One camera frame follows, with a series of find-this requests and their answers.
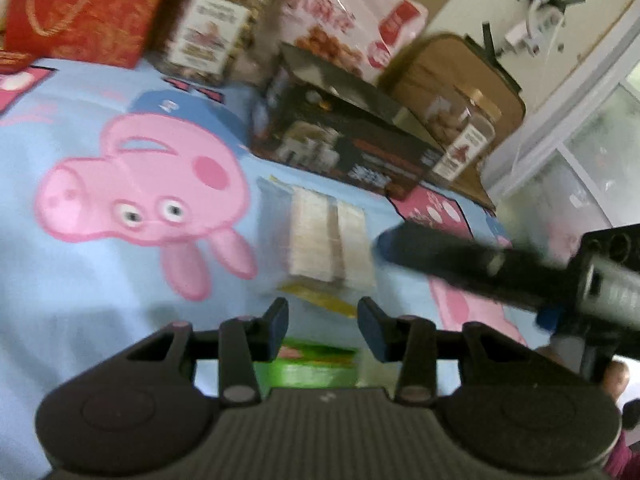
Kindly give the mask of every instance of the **red clothing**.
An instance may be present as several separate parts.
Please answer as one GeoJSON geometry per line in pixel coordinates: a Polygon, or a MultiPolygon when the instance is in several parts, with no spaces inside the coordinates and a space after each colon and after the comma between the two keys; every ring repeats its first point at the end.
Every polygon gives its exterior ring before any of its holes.
{"type": "Polygon", "coordinates": [[[626,446],[624,431],[609,455],[604,471],[618,480],[640,480],[640,453],[633,453],[626,446]]]}

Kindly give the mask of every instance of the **jar lid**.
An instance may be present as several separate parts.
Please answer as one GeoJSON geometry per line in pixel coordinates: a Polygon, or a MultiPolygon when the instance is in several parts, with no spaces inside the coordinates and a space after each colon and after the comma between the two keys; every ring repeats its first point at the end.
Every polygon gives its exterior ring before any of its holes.
{"type": "Polygon", "coordinates": [[[456,83],[454,85],[465,96],[475,102],[478,108],[484,111],[484,113],[489,116],[494,124],[500,120],[500,118],[502,117],[500,108],[498,108],[497,105],[495,105],[492,101],[489,101],[489,99],[485,97],[485,95],[481,91],[479,91],[479,89],[466,83],[456,83]]]}

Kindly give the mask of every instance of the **bed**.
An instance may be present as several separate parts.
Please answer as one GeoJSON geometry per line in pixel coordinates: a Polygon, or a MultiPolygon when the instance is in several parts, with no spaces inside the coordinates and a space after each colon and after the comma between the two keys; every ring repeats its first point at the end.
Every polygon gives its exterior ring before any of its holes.
{"type": "MultiPolygon", "coordinates": [[[[131,71],[41,60],[0,78],[2,480],[47,471],[33,417],[63,381],[172,320],[201,330],[267,308],[276,293],[252,288],[259,177],[360,206],[372,240],[400,213],[508,243],[491,213],[451,192],[425,185],[396,210],[384,197],[254,157],[246,145],[255,98],[243,86],[217,92],[167,80],[146,62],[131,71]],[[189,157],[198,159],[193,171],[189,157]],[[170,191],[159,189],[165,181],[170,191]],[[214,226],[203,219],[207,189],[230,190],[214,226]]],[[[391,315],[449,330],[482,320],[532,347],[548,341],[531,314],[398,267],[377,264],[376,273],[375,299],[391,315]]],[[[289,335],[363,344],[354,320],[287,299],[289,335]]],[[[196,384],[217,391],[215,362],[199,367],[196,384]]],[[[456,365],[440,364],[440,393],[458,384],[456,365]]]]}

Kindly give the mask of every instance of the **pink snack bag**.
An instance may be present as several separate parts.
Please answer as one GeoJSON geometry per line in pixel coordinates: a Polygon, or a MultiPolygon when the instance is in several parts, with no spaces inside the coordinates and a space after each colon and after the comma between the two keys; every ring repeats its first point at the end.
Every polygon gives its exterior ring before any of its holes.
{"type": "Polygon", "coordinates": [[[374,83],[423,30],[427,9],[410,0],[278,0],[280,39],[374,83]]]}

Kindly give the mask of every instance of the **pink pig cartoon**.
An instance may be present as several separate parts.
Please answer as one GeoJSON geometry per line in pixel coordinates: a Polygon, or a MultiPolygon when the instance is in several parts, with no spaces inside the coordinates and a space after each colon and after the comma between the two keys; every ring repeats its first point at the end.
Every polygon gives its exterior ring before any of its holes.
{"type": "Polygon", "coordinates": [[[106,125],[100,158],[66,158],[38,189],[38,222],[53,237],[84,242],[117,237],[157,246],[172,289],[188,300],[210,295],[204,238],[229,272],[257,273],[251,246],[233,225],[244,216],[249,190],[235,156],[196,124],[159,114],[127,114],[106,125]],[[127,148],[148,140],[158,149],[127,148]]]}

